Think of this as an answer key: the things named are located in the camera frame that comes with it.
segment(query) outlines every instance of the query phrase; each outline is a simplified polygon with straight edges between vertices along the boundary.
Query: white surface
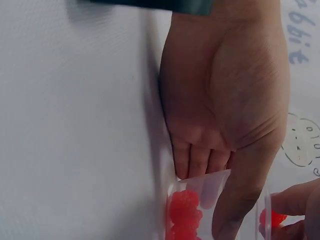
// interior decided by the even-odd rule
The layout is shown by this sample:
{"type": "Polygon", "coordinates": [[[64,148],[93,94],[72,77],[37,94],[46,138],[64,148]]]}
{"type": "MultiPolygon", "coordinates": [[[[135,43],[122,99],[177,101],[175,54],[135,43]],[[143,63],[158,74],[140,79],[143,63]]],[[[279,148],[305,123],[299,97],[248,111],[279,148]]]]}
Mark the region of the white surface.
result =
{"type": "MultiPolygon", "coordinates": [[[[309,58],[291,65],[291,111],[319,124],[319,3],[283,3],[285,29],[290,11],[316,22],[297,24],[312,37],[288,48],[309,58]]],[[[174,172],[156,73],[169,24],[163,11],[0,1],[2,240],[161,239],[174,172]]],[[[281,150],[270,191],[317,168],[281,150]]]]}

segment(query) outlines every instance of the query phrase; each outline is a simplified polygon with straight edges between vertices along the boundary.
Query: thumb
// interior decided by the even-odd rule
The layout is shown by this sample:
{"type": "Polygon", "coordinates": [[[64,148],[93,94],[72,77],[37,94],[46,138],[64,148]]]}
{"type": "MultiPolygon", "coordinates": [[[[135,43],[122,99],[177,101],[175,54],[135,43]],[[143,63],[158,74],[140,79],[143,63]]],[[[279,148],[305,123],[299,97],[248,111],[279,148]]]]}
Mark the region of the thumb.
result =
{"type": "Polygon", "coordinates": [[[305,215],[307,202],[318,186],[320,186],[320,179],[294,185],[283,192],[273,194],[271,196],[272,209],[279,214],[305,215]]]}
{"type": "Polygon", "coordinates": [[[320,178],[298,184],[274,194],[272,209],[290,216],[305,215],[307,240],[318,240],[320,235],[320,178]]]}
{"type": "Polygon", "coordinates": [[[243,218],[261,194],[281,142],[282,132],[275,130],[231,155],[231,173],[213,213],[214,239],[236,238],[243,218]]]}

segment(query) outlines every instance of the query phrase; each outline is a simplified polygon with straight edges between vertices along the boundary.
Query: cartoon drawing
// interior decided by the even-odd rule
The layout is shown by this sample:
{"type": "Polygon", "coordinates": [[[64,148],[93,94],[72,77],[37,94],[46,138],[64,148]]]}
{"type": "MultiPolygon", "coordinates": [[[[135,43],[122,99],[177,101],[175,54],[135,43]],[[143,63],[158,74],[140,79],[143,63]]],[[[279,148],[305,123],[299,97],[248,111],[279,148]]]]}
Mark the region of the cartoon drawing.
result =
{"type": "MultiPolygon", "coordinates": [[[[312,120],[289,113],[282,149],[285,156],[297,167],[320,162],[320,127],[312,120]]],[[[318,168],[313,173],[320,177],[318,168]]]]}

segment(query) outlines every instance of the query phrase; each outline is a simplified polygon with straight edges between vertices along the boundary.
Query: red berry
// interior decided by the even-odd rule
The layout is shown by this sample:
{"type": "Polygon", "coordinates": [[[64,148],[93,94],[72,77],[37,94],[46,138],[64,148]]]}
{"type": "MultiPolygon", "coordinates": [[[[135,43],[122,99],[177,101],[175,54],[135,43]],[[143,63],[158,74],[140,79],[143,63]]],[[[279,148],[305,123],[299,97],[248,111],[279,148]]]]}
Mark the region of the red berry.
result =
{"type": "Polygon", "coordinates": [[[195,207],[199,206],[199,197],[195,191],[185,190],[185,194],[189,198],[189,201],[191,202],[191,204],[193,204],[195,207]]]}
{"type": "MultiPolygon", "coordinates": [[[[266,225],[266,209],[264,209],[260,214],[260,224],[266,225]]],[[[276,213],[275,211],[271,211],[271,227],[278,227],[284,220],[286,220],[287,215],[276,213]]]]}
{"type": "Polygon", "coordinates": [[[195,240],[197,232],[195,229],[185,228],[180,225],[173,225],[169,231],[167,240],[195,240]]]}
{"type": "Polygon", "coordinates": [[[198,227],[202,212],[197,210],[198,195],[190,190],[176,191],[172,194],[169,205],[169,217],[174,224],[192,224],[198,227]]]}

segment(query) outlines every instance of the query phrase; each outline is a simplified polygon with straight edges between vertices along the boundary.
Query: clear plastic cup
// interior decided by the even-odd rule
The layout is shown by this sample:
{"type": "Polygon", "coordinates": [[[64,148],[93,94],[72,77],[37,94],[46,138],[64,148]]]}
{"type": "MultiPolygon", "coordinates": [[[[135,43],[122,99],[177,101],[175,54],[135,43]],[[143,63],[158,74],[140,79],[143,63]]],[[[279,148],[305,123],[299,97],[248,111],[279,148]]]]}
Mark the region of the clear plastic cup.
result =
{"type": "MultiPolygon", "coordinates": [[[[212,237],[212,217],[216,207],[218,197],[220,196],[225,183],[230,175],[230,170],[206,174],[200,177],[194,177],[178,181],[172,185],[168,191],[167,201],[167,221],[166,221],[166,240],[171,240],[170,230],[174,223],[171,220],[170,205],[172,194],[183,190],[196,192],[200,203],[197,207],[202,212],[202,218],[197,228],[196,239],[213,240],[212,237]]],[[[253,209],[246,215],[236,240],[270,240],[271,239],[271,199],[266,187],[264,187],[258,201],[253,209]],[[260,214],[266,210],[264,233],[260,226],[260,214]]]]}

